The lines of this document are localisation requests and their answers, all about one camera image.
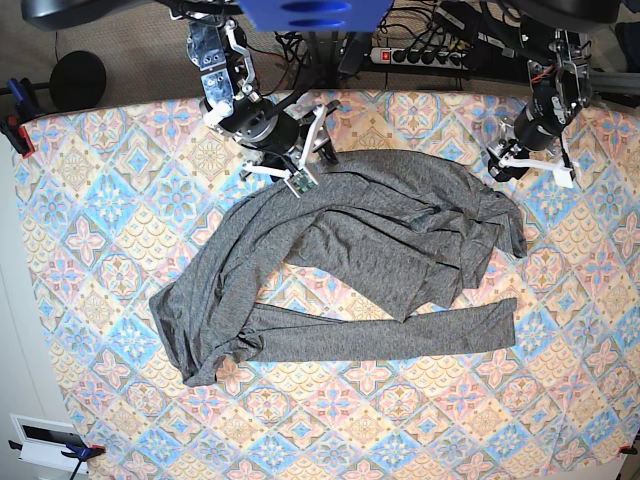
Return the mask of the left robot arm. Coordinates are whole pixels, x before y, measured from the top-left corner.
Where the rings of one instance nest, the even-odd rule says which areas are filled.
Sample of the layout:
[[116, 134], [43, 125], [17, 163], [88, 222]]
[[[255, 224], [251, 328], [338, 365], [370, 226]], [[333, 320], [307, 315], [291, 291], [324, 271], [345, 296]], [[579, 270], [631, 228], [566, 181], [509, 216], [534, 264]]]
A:
[[513, 119], [500, 121], [500, 134], [486, 147], [487, 169], [498, 182], [519, 180], [530, 169], [549, 171], [555, 183], [572, 188], [576, 167], [563, 133], [590, 104], [588, 43], [557, 30], [548, 65], [527, 64], [531, 98]]

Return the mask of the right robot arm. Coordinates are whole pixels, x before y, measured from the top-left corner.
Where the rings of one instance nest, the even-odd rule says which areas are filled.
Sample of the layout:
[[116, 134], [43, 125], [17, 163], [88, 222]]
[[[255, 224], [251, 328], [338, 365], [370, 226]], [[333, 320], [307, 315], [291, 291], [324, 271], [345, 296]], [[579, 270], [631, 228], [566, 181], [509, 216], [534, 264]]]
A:
[[314, 104], [295, 118], [288, 108], [310, 85], [301, 85], [278, 102], [262, 94], [246, 37], [230, 16], [191, 19], [186, 49], [201, 73], [204, 99], [200, 108], [205, 124], [258, 153], [243, 164], [241, 177], [261, 174], [281, 180], [296, 197], [318, 186], [313, 157], [337, 162], [326, 118], [339, 103]]

